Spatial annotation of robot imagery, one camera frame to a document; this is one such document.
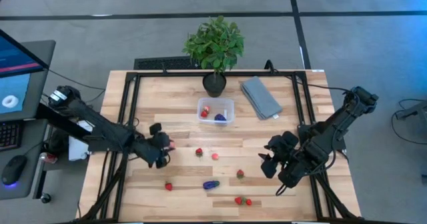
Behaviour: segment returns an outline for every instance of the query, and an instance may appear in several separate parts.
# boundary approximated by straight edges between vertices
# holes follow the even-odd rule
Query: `black plant pot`
[[[219,97],[226,85],[227,79],[222,73],[209,73],[203,77],[203,87],[210,97]]]

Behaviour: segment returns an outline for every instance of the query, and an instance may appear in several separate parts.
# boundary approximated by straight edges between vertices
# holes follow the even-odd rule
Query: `wooden tabletop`
[[[112,71],[109,76],[101,114],[113,122],[117,121],[125,75],[126,71]],[[310,84],[327,85],[324,72],[307,71],[307,77]],[[299,121],[292,83],[285,77],[260,78],[283,107],[278,119],[260,121],[240,90],[240,84],[248,78],[227,77],[221,97],[234,100],[235,120],[226,127],[201,124],[197,120],[197,101],[207,97],[201,84],[202,77],[144,77],[141,80],[135,112],[135,117],[140,120],[137,130],[149,135],[149,126],[160,122],[163,130],[176,142],[177,149],[170,153],[171,161],[163,169],[149,169],[141,159],[128,163],[120,221],[316,220],[308,177],[276,197],[281,182],[277,177],[265,178],[260,169],[262,160],[258,153],[268,152],[263,146],[273,135],[281,135],[284,131],[296,134]],[[306,110],[301,86],[300,94]],[[327,119],[334,112],[329,90],[310,87],[310,94],[316,120]],[[199,147],[204,152],[201,158],[195,156]],[[219,160],[212,160],[212,153],[217,153]],[[80,199],[83,214],[97,198],[104,157],[105,153],[90,157]],[[236,177],[239,169],[245,173],[243,179]],[[341,155],[337,155],[328,175],[337,196],[353,214],[359,215],[348,164]],[[221,185],[205,191],[202,184],[209,180],[218,180]],[[165,190],[165,182],[173,184],[173,191]],[[322,209],[328,216],[324,194],[320,186],[319,189]],[[236,205],[234,199],[239,196],[250,198],[252,206]],[[109,202],[108,217],[112,216],[113,202],[114,195]]]

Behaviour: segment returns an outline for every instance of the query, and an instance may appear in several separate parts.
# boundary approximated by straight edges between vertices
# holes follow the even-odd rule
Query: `keyboard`
[[[18,148],[21,145],[23,121],[0,123],[0,151]]]
[[[134,70],[176,70],[176,69],[201,69],[197,61],[190,61],[185,57],[159,57],[135,59]]]

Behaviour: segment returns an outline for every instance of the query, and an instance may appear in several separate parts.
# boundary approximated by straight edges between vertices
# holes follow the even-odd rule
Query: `gray carpet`
[[[300,11],[426,10],[427,0],[298,0]],[[209,11],[290,11],[290,0],[2,0],[0,15],[92,15],[187,13]],[[262,68],[271,59],[278,69],[301,69],[292,17],[230,18],[246,36],[246,54],[238,68]],[[181,55],[188,32],[204,18],[98,21],[0,21],[18,41],[54,39],[51,68],[88,85],[104,87],[108,73],[132,69],[135,58]],[[325,69],[330,86],[361,85],[380,100],[373,114],[358,119],[346,135],[350,170],[362,214],[367,219],[425,223],[427,187],[421,166],[427,146],[399,140],[390,118],[403,98],[427,99],[427,17],[303,17],[313,69]],[[83,99],[96,90],[49,74],[45,92],[72,85]],[[334,106],[343,97],[332,92]],[[99,110],[102,97],[94,101]],[[409,107],[414,103],[404,103]],[[417,117],[396,122],[410,139],[427,142]],[[56,171],[45,191],[54,201],[31,198],[0,201],[0,223],[54,223],[75,217],[85,169]]]

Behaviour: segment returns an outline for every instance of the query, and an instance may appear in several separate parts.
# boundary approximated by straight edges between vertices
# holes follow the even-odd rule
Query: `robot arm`
[[[356,118],[375,110],[378,96],[355,87],[346,93],[344,104],[326,121],[312,125],[303,134],[301,146],[295,149],[298,138],[290,132],[274,136],[265,146],[274,156],[260,154],[264,159],[261,166],[267,178],[272,178],[278,163],[284,167],[279,180],[288,188],[295,187],[306,175],[319,173],[334,151],[334,143],[347,133],[348,127]]]
[[[80,98],[80,93],[70,86],[58,86],[49,97],[49,107],[67,117],[84,119],[93,126],[90,135],[76,137],[89,144],[89,151],[121,151],[135,153],[151,167],[167,165],[167,152],[171,151],[169,136],[161,132],[161,125],[150,127],[153,137],[146,139],[132,126],[112,123],[88,107]]]

